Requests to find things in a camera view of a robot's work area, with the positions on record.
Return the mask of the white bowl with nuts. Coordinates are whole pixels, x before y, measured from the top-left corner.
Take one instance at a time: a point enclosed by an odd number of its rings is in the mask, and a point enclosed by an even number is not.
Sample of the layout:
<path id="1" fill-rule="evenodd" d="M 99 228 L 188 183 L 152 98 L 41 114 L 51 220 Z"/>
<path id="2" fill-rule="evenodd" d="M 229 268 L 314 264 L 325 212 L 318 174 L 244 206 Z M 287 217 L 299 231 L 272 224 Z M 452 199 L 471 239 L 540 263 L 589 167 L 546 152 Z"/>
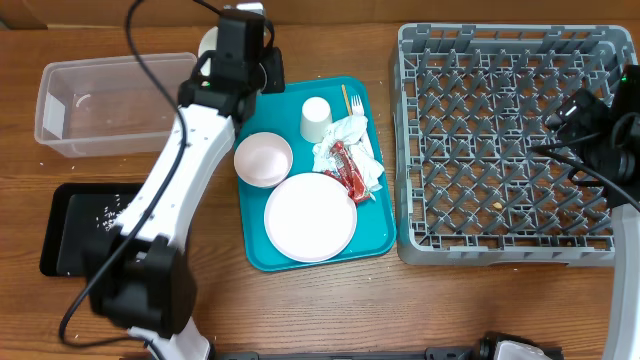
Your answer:
<path id="1" fill-rule="evenodd" d="M 208 30 L 204 36 L 202 37 L 199 48 L 198 48 L 198 58 L 202 58 L 206 51 L 215 51 L 217 46 L 217 37 L 218 37 L 218 27 L 215 26 Z M 211 59 L 208 58 L 203 66 L 200 69 L 200 73 L 203 76 L 208 76 L 210 74 L 211 67 Z"/>

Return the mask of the pink bowl with crumbs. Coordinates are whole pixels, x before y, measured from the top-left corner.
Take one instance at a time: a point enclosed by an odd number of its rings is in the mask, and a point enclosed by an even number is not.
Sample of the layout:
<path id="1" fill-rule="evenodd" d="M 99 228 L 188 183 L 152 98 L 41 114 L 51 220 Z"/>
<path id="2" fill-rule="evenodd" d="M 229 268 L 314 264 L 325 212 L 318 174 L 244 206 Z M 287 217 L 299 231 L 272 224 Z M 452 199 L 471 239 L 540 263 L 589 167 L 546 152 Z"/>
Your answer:
<path id="1" fill-rule="evenodd" d="M 273 188 L 286 179 L 293 165 L 288 142 L 271 132 L 252 134 L 242 140 L 234 154 L 234 168 L 245 183 Z"/>

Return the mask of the white napkin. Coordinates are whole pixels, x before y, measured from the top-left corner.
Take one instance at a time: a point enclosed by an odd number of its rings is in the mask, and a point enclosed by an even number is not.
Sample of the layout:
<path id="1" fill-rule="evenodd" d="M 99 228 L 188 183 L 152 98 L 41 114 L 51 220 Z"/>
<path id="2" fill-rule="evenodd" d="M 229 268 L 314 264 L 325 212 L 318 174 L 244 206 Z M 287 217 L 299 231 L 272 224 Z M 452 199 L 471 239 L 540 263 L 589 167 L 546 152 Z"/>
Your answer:
<path id="1" fill-rule="evenodd" d="M 332 175 L 338 174 L 336 161 L 330 155 L 330 148 L 341 141 L 363 176 L 366 190 L 369 193 L 381 190 L 379 178 L 384 173 L 384 166 L 375 159 L 372 146 L 363 140 L 367 135 L 367 124 L 368 119 L 364 115 L 347 116 L 331 123 L 326 128 L 321 142 L 313 146 L 312 171 L 318 173 L 329 171 Z"/>

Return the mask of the red snack wrapper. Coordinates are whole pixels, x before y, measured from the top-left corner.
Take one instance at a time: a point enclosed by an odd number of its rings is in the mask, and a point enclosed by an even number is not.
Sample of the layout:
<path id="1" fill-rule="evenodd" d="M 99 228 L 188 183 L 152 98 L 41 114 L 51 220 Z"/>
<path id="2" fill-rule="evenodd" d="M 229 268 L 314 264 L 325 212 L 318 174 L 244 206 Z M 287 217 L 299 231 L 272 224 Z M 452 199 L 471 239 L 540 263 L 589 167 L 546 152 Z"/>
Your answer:
<path id="1" fill-rule="evenodd" d="M 330 157 L 336 163 L 336 170 L 325 170 L 324 174 L 340 182 L 347 190 L 348 196 L 356 203 L 371 198 L 371 192 L 365 185 L 363 176 L 351 158 L 342 141 L 337 141 L 329 150 Z"/>

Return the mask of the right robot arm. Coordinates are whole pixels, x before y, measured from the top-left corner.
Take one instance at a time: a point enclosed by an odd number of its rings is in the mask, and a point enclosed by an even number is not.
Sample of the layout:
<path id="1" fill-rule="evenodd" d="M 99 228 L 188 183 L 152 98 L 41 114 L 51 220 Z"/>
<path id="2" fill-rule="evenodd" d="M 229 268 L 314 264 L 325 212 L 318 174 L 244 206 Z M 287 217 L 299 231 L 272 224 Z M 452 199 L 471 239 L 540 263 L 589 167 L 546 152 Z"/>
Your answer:
<path id="1" fill-rule="evenodd" d="M 639 67 L 624 68 L 612 103 L 579 89 L 546 121 L 558 142 L 533 148 L 572 167 L 576 186 L 602 187 L 611 209 L 614 285 L 603 357 L 639 357 Z"/>

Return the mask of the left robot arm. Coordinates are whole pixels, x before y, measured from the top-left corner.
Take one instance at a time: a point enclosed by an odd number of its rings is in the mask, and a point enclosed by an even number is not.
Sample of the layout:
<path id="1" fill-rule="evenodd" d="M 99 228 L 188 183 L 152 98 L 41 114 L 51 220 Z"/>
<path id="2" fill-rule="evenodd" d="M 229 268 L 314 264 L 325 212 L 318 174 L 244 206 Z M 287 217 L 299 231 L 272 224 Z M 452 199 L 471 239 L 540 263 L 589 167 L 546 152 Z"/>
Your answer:
<path id="1" fill-rule="evenodd" d="M 186 244 L 193 215 L 220 161 L 261 93 L 285 89 L 273 24 L 259 3 L 218 11 L 216 46 L 201 54 L 177 95 L 169 138 L 149 176 L 118 215 L 106 241 L 83 252 L 87 285 L 67 310 L 65 335 L 84 300 L 142 342 L 157 359 L 212 359 L 213 344 L 193 320 L 197 286 Z"/>

